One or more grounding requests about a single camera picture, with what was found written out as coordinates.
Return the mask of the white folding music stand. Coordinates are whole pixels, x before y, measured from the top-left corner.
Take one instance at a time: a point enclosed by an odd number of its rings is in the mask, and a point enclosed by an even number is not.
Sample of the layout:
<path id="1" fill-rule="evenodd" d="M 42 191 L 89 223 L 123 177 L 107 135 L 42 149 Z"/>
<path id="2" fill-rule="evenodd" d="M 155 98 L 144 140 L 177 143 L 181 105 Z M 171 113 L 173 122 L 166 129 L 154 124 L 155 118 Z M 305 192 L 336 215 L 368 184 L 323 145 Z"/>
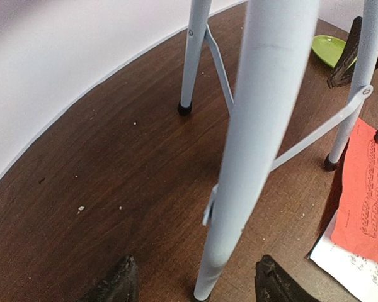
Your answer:
<path id="1" fill-rule="evenodd" d="M 192 1 L 178 105 L 192 110 L 192 95 L 203 42 L 210 46 L 230 115 L 217 187 L 203 222 L 209 226 L 194 301 L 208 301 L 256 205 L 269 173 L 333 128 L 336 142 L 328 160 L 339 160 L 371 84 L 378 58 L 378 1 L 366 1 L 347 104 L 284 154 L 285 135 L 305 73 L 318 19 L 318 1 L 249 1 L 236 88 L 231 90 L 210 32 L 210 1 Z"/>

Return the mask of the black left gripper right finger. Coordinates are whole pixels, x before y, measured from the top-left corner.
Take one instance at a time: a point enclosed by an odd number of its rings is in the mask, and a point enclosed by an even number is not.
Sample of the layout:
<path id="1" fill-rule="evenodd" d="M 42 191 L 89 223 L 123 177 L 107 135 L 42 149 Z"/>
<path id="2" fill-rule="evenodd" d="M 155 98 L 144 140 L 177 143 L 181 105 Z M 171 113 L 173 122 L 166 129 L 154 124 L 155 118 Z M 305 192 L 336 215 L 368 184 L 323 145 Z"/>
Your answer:
<path id="1" fill-rule="evenodd" d="M 257 302 L 319 302 L 270 255 L 256 263 L 255 271 Z"/>

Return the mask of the red sheet music page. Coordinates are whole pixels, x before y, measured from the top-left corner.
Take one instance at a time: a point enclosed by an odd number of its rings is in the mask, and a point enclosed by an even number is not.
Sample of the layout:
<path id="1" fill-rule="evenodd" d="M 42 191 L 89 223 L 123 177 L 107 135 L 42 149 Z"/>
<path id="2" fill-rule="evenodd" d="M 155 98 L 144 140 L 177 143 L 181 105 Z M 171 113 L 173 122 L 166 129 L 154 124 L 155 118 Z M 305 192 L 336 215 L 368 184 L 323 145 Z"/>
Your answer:
<path id="1" fill-rule="evenodd" d="M 331 240 L 378 262 L 378 144 L 374 134 L 374 128 L 357 120 L 344 159 L 342 194 Z"/>

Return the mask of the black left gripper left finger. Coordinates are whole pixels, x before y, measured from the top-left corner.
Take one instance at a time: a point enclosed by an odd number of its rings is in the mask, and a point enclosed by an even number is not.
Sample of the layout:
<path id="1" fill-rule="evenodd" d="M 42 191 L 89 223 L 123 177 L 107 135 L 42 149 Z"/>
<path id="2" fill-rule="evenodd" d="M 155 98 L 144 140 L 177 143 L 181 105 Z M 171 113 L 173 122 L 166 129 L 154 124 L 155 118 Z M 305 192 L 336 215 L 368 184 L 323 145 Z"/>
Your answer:
<path id="1" fill-rule="evenodd" d="M 96 285 L 78 301 L 139 300 L 138 267 L 132 255 L 123 256 Z"/>

